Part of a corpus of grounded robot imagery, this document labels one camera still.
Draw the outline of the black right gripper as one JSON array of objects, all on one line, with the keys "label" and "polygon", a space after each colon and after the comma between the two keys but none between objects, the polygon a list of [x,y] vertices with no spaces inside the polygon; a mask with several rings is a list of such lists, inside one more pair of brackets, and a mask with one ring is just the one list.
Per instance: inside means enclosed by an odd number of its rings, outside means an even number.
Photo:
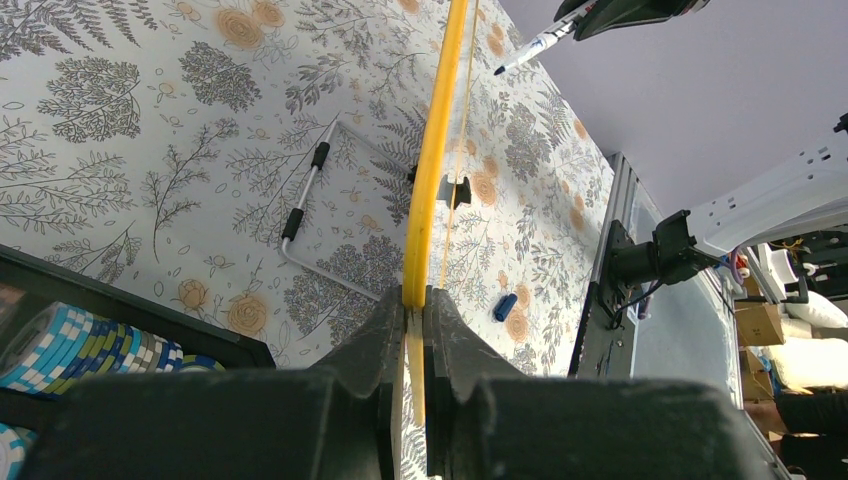
[{"label": "black right gripper", "polygon": [[664,23],[708,4],[709,0],[569,0],[560,4],[554,21],[571,22],[573,39],[582,41],[614,29]]}]

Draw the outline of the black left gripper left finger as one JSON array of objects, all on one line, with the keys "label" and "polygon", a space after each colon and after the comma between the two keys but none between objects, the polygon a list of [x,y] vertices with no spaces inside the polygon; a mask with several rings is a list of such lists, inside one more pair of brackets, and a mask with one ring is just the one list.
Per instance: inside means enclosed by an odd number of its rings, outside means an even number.
[{"label": "black left gripper left finger", "polygon": [[305,369],[106,375],[60,401],[23,479],[396,479],[399,287]]}]

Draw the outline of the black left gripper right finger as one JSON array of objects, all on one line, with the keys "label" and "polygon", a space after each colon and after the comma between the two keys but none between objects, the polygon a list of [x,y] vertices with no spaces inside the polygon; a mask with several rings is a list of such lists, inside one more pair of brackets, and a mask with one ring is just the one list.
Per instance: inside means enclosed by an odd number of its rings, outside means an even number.
[{"label": "black left gripper right finger", "polygon": [[773,461],[718,389],[688,381],[534,377],[462,318],[423,308],[426,468],[445,479],[771,479]]}]

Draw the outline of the blue white marker pen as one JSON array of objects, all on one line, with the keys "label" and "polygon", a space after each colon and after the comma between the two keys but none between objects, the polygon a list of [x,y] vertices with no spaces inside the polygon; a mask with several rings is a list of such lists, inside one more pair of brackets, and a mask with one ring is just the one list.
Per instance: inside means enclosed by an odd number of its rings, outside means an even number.
[{"label": "blue white marker pen", "polygon": [[557,10],[554,23],[512,53],[495,69],[494,75],[500,76],[506,71],[526,64],[566,36],[573,34],[578,22],[584,19],[596,4],[597,1],[578,1],[572,5],[571,1],[564,1]]}]

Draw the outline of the blue marker cap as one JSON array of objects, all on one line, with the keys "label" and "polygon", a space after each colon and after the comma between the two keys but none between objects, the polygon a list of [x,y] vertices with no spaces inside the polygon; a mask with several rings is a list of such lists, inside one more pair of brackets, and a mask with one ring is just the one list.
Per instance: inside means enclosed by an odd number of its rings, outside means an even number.
[{"label": "blue marker cap", "polygon": [[509,317],[512,309],[517,303],[518,297],[515,293],[504,295],[495,305],[492,317],[495,321],[503,323]]}]

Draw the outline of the yellow framed whiteboard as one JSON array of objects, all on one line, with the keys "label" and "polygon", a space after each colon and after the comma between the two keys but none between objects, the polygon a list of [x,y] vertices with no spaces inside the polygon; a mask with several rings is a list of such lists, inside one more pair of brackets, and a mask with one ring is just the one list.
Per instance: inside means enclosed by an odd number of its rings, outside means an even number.
[{"label": "yellow framed whiteboard", "polygon": [[477,1],[450,3],[433,92],[413,183],[402,275],[405,351],[413,421],[426,419],[423,309],[429,278],[437,196],[447,159],[458,173],[471,90]]}]

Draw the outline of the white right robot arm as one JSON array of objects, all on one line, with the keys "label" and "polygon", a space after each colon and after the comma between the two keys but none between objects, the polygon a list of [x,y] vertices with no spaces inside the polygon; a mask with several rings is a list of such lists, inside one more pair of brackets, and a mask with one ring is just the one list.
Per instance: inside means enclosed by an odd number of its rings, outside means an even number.
[{"label": "white right robot arm", "polygon": [[[555,14],[559,37],[576,41],[609,30],[694,14],[703,1],[565,1]],[[782,164],[729,193],[662,220],[650,240],[604,249],[597,284],[673,285],[719,263],[721,256],[847,192],[847,118]]]}]

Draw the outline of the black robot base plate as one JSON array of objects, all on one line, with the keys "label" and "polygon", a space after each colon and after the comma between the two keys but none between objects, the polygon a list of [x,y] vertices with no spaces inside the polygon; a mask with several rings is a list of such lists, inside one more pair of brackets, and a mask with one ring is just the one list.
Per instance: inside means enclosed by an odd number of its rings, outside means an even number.
[{"label": "black robot base plate", "polygon": [[626,315],[639,295],[638,281],[650,275],[647,248],[636,244],[623,223],[610,222],[602,239],[568,375],[577,379],[623,380],[632,376],[637,327]]}]

